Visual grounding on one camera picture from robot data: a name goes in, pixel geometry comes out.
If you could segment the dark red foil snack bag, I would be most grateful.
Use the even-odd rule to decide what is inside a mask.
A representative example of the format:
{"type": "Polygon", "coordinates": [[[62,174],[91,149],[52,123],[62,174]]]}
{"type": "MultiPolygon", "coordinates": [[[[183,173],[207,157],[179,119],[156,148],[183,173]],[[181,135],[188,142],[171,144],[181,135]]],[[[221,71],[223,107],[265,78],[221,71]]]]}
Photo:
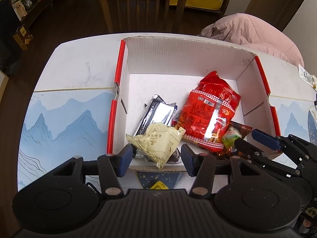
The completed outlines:
{"type": "Polygon", "coordinates": [[[236,149],[234,142],[236,139],[244,139],[253,130],[252,127],[243,125],[234,121],[231,121],[225,134],[221,138],[221,142],[224,145],[223,152],[219,155],[221,157],[230,157],[237,155],[238,150],[236,149]]]}

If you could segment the green jelly cup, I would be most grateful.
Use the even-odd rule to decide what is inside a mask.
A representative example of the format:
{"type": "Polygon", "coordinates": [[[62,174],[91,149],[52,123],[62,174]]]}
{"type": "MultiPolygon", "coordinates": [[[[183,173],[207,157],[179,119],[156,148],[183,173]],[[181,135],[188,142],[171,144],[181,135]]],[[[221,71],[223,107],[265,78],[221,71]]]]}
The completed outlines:
{"type": "Polygon", "coordinates": [[[239,138],[242,138],[241,133],[236,128],[229,127],[226,133],[222,136],[221,141],[228,151],[232,151],[235,149],[235,140],[239,138]]]}

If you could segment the yellow minion snack packet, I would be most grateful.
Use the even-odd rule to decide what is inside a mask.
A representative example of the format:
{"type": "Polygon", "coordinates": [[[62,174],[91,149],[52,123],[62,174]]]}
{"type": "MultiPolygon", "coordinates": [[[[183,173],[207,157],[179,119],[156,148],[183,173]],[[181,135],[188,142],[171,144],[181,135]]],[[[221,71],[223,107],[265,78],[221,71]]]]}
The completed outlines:
{"type": "Polygon", "coordinates": [[[150,190],[168,190],[169,188],[162,181],[159,180],[155,184],[153,184],[149,189],[150,190]]]}

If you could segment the large red snack bag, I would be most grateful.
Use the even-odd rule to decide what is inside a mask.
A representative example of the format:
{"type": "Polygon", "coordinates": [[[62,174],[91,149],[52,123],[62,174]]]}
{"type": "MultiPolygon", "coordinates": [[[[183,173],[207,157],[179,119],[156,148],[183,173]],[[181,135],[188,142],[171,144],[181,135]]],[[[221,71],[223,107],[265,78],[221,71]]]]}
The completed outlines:
{"type": "Polygon", "coordinates": [[[171,125],[186,130],[183,139],[219,153],[224,149],[221,138],[234,115],[235,111],[219,98],[194,89],[171,125]]]}

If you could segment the cream yellow snack bag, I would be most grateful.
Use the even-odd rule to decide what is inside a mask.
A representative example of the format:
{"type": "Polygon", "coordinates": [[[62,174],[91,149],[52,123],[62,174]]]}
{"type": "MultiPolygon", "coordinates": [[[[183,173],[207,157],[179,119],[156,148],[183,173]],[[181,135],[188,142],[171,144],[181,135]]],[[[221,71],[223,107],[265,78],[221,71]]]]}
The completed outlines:
{"type": "Polygon", "coordinates": [[[145,134],[126,134],[126,140],[155,162],[158,169],[162,169],[177,149],[185,132],[182,127],[176,129],[163,123],[152,123],[145,134]]]}

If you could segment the red checkered snack packet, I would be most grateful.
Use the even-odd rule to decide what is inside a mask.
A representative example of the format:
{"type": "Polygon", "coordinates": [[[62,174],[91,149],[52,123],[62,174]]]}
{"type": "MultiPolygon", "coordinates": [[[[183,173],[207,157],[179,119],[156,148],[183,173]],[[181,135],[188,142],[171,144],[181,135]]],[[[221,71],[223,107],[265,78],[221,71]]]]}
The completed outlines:
{"type": "Polygon", "coordinates": [[[233,111],[236,111],[241,99],[241,96],[225,80],[219,77],[216,70],[206,75],[200,81],[196,90],[219,98],[225,105],[229,105],[233,111]]]}

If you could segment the silver foil cookie pack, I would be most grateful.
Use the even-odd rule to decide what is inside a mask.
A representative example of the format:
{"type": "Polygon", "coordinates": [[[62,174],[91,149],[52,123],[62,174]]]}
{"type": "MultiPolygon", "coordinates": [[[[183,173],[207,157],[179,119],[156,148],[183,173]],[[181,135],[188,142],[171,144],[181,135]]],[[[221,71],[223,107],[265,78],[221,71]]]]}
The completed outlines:
{"type": "Polygon", "coordinates": [[[168,125],[177,109],[178,106],[176,103],[167,104],[161,96],[155,94],[150,103],[145,107],[145,113],[142,115],[133,136],[145,134],[146,129],[152,123],[168,125]]]}

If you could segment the black small snack packet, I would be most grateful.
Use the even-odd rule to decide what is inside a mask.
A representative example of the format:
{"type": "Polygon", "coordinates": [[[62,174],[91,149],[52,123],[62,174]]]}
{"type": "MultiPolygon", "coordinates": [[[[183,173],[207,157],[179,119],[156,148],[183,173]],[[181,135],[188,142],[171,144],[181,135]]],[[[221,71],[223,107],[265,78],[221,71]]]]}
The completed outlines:
{"type": "Polygon", "coordinates": [[[170,156],[168,162],[179,163],[180,162],[181,153],[177,148],[170,156]]]}

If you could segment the grey desk lamp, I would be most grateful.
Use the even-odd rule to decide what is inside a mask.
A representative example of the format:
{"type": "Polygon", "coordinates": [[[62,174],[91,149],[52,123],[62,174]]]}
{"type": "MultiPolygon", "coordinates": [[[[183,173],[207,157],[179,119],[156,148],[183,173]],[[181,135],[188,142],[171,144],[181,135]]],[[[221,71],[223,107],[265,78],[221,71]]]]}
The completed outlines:
{"type": "Polygon", "coordinates": [[[315,96],[314,107],[315,107],[315,110],[317,111],[317,93],[316,93],[316,96],[315,96]]]}

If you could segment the blue mountain table mat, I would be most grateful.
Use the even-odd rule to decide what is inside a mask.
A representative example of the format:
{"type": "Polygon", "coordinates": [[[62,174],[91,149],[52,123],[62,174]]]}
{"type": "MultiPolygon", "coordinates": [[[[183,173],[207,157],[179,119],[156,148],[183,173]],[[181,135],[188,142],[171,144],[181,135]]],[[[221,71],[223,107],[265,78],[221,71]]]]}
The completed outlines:
{"type": "MultiPolygon", "coordinates": [[[[128,104],[123,141],[125,133],[134,135],[145,111],[145,104],[154,95],[160,95],[167,104],[176,103],[178,112],[190,90],[169,94],[150,92],[145,97],[136,95],[128,104]]],[[[18,191],[75,155],[90,161],[105,154],[114,96],[114,90],[111,89],[33,93],[20,137],[18,191]]],[[[233,120],[269,133],[272,114],[267,101],[256,102],[255,107],[246,107],[245,98],[241,97],[233,120]]],[[[275,108],[281,135],[293,134],[316,145],[316,110],[313,102],[276,97],[272,100],[277,102],[275,108]]]]}

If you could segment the white paper packet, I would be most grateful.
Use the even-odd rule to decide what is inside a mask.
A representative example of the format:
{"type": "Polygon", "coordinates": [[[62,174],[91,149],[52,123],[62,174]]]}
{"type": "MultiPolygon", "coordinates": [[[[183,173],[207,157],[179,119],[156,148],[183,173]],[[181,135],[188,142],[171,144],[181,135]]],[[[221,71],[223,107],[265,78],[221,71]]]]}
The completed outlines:
{"type": "Polygon", "coordinates": [[[311,75],[300,64],[298,65],[299,76],[310,85],[315,91],[317,91],[317,78],[315,75],[311,75]]]}

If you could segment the pink jacket on chair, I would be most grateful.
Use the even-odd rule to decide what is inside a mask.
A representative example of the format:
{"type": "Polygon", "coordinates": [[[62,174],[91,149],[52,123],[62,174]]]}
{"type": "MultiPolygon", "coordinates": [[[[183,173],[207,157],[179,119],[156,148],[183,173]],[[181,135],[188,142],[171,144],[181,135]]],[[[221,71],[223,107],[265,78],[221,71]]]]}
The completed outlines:
{"type": "Polygon", "coordinates": [[[202,29],[199,36],[242,45],[295,66],[304,66],[300,50],[288,36],[250,14],[225,16],[202,29]]]}

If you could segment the brown cardboard gift box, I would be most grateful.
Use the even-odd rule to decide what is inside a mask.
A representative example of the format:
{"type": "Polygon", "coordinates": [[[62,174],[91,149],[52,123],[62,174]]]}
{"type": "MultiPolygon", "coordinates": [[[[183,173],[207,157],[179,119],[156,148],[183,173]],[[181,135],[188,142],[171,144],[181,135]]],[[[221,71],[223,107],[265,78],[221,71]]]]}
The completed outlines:
{"type": "Polygon", "coordinates": [[[31,41],[33,40],[33,36],[24,26],[17,28],[17,31],[13,35],[13,38],[23,51],[28,49],[31,41]]]}

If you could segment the wooden dining chair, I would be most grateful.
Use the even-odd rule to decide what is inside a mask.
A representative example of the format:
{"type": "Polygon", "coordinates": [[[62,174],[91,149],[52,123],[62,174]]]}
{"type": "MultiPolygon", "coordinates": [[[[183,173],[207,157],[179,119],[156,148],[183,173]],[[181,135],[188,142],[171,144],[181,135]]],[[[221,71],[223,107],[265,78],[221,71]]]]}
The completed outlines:
{"type": "Polygon", "coordinates": [[[178,33],[186,0],[99,0],[108,33],[178,33]]]}

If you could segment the dark tv cabinet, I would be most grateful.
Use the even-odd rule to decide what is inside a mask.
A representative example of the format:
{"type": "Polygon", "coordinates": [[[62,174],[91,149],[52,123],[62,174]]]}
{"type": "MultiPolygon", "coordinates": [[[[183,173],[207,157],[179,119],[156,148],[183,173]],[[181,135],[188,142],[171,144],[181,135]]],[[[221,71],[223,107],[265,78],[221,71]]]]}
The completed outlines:
{"type": "Polygon", "coordinates": [[[23,51],[13,35],[17,28],[24,26],[29,30],[53,0],[1,0],[1,64],[11,64],[23,51]]]}

